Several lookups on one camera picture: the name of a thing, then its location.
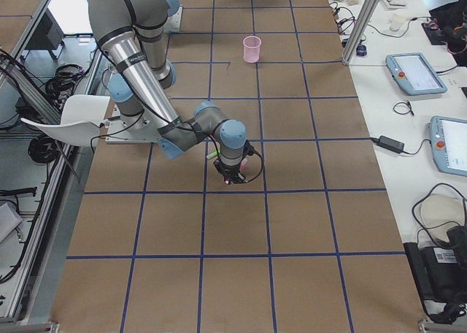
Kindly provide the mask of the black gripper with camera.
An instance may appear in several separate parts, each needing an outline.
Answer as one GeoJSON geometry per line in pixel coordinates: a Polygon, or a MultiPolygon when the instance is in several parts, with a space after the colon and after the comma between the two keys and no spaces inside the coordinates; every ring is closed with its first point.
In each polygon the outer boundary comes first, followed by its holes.
{"type": "Polygon", "coordinates": [[[243,158],[241,162],[235,166],[225,165],[219,158],[214,161],[214,166],[219,174],[223,176],[225,184],[244,184],[249,180],[242,174],[241,169],[246,165],[247,159],[243,158]]]}

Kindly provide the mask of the grey robot arm near window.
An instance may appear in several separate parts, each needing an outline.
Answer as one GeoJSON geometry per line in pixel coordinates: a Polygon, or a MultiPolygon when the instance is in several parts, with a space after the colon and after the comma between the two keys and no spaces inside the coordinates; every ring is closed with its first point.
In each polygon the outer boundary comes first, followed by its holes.
{"type": "Polygon", "coordinates": [[[183,121],[164,92],[174,84],[175,73],[163,49],[163,27],[179,8],[179,0],[88,0],[96,43],[114,64],[137,112],[153,121],[164,154],[176,158],[209,137],[217,150],[215,168],[225,183],[247,183],[241,163],[256,151],[245,125],[210,101],[183,121]]]}

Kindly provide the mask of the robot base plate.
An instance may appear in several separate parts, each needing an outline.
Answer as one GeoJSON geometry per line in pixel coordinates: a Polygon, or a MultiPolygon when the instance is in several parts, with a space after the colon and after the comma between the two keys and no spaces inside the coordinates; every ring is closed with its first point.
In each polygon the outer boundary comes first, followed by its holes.
{"type": "Polygon", "coordinates": [[[110,142],[146,143],[157,142],[161,136],[157,131],[153,115],[137,98],[124,77],[112,74],[107,85],[118,119],[110,123],[110,142]]]}

